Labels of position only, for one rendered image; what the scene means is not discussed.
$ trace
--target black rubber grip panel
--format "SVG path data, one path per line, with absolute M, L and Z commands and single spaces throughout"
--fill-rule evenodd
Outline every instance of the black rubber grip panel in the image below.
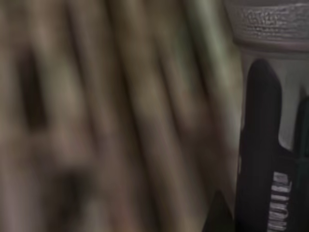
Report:
M 251 66 L 246 97 L 239 148 L 236 232 L 267 232 L 274 172 L 285 173 L 293 180 L 295 159 L 279 145 L 281 85 L 265 60 L 257 60 Z M 284 231 L 293 231 L 292 226 L 292 222 L 287 222 Z

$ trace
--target gray cap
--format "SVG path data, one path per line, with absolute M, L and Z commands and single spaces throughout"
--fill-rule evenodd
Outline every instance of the gray cap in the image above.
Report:
M 309 51 L 309 0 L 226 0 L 225 5 L 240 45 Z

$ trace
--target black pointed object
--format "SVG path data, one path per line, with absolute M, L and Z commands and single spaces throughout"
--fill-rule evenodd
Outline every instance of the black pointed object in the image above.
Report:
M 202 232 L 234 232 L 232 214 L 221 192 L 216 192 Z

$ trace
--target blurred background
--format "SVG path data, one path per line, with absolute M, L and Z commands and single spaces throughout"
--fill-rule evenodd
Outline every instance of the blurred background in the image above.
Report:
M 219 0 L 1 0 L 0 230 L 201 232 L 241 99 Z

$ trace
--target gray cylindrical object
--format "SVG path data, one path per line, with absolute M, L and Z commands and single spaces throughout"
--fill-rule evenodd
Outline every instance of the gray cylindrical object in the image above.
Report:
M 244 74 L 236 231 L 307 231 L 309 1 L 225 6 Z

